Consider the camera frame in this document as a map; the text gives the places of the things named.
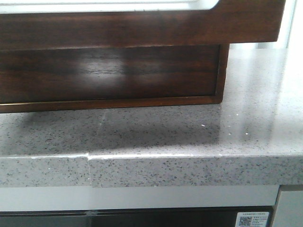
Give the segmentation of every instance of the label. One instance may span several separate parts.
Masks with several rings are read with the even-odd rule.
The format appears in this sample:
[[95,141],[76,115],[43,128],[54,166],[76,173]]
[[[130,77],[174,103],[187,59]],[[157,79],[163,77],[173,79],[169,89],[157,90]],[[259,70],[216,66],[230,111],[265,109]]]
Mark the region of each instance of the label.
[[266,227],[269,212],[239,212],[235,227]]

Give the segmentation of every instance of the wooden box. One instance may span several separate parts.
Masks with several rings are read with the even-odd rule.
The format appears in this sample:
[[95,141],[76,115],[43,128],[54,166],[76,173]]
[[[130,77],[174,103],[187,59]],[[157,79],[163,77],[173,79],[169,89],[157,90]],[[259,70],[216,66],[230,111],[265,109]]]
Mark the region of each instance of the wooden box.
[[220,103],[229,43],[275,41],[284,3],[0,15],[0,113]]

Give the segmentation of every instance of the speckled stone countertop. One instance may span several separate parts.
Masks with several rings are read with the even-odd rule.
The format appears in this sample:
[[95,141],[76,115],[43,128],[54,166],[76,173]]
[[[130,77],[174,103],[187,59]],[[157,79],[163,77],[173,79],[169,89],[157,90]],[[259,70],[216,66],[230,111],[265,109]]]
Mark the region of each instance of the speckled stone countertop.
[[0,187],[303,184],[303,75],[231,50],[220,105],[0,114]]

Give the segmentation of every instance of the quartz countertop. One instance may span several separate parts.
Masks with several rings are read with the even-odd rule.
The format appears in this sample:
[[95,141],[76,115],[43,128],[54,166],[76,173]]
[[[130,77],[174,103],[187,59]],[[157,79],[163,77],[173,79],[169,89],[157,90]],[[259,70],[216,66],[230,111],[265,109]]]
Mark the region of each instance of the quartz countertop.
[[224,98],[0,114],[0,187],[303,184],[303,75],[288,50],[230,50]]

